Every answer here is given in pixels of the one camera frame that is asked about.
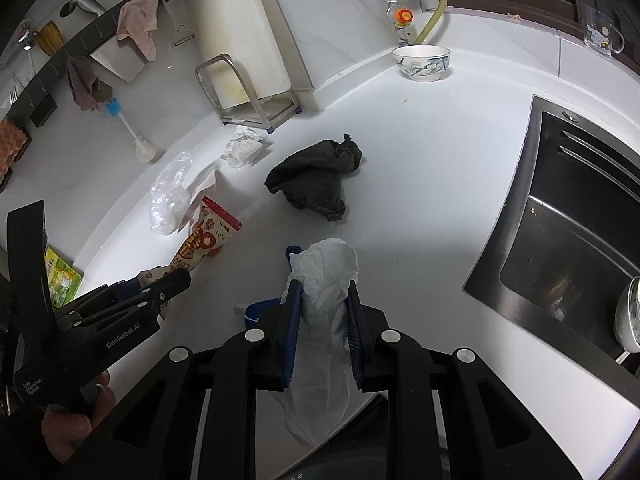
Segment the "person's left hand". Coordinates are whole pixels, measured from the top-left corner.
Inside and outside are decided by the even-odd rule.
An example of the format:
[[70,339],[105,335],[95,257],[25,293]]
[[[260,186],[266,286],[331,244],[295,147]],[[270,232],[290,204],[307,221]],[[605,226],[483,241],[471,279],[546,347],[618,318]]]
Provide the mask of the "person's left hand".
[[70,459],[76,448],[87,439],[116,405],[116,396],[110,386],[111,375],[107,370],[96,378],[98,397],[93,415],[66,413],[47,408],[41,422],[44,442],[51,455],[60,463]]

